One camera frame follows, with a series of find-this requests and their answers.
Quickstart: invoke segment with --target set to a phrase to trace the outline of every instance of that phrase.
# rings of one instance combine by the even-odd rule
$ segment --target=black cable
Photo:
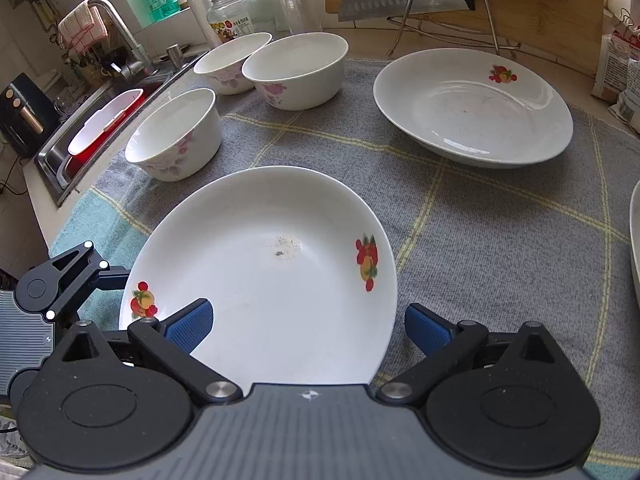
[[[6,179],[4,180],[4,182],[2,183],[2,187],[0,187],[0,195],[2,195],[2,193],[4,193],[4,190],[6,189],[9,193],[11,193],[12,195],[15,196],[21,196],[24,195],[25,193],[27,193],[28,190],[23,191],[22,193],[16,193],[13,189],[11,189],[11,187],[9,186],[9,177],[11,176],[11,172],[14,170],[15,167],[15,163],[18,162],[20,160],[20,156],[15,157],[14,163],[11,165],[11,168],[9,169],[9,173],[7,173]]]

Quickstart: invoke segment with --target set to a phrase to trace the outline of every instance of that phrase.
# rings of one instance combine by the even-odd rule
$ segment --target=glass jar
[[[274,34],[276,30],[271,0],[211,0],[207,20],[222,43],[254,32]]]

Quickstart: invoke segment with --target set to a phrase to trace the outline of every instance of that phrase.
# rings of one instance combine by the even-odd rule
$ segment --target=sink faucet
[[[149,54],[146,53],[145,47],[133,37],[131,31],[124,24],[122,18],[118,14],[118,11],[111,5],[109,0],[89,0],[89,7],[101,7],[107,11],[111,21],[115,24],[119,33],[127,43],[135,61],[127,63],[126,67],[118,70],[125,79],[133,78],[138,72],[143,72],[145,75],[152,75],[156,72],[156,67],[151,61]]]

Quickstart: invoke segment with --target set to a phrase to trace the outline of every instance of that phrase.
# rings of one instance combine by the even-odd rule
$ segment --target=wooden cutting board
[[[341,0],[326,0],[336,13]],[[498,35],[544,50],[595,74],[602,37],[604,0],[489,0]],[[490,33],[483,0],[476,10],[435,12],[416,17]]]

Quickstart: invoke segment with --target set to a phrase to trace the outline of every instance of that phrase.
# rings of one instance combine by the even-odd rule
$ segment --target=sink
[[[35,157],[36,167],[40,171],[43,181],[56,205],[60,206],[71,190],[80,182],[89,168],[104,153],[107,147],[124,131],[124,129],[149,106],[156,96],[164,91],[171,83],[186,73],[197,62],[200,55],[187,56],[185,64],[176,70],[166,61],[156,64],[158,69],[151,76],[140,76],[132,81],[107,81],[98,88],[68,120],[65,121],[40,149]],[[95,112],[106,105],[117,95],[133,88],[142,88],[146,99],[143,103],[104,141],[91,158],[74,175],[66,174],[66,164],[70,155],[68,147],[76,133]]]

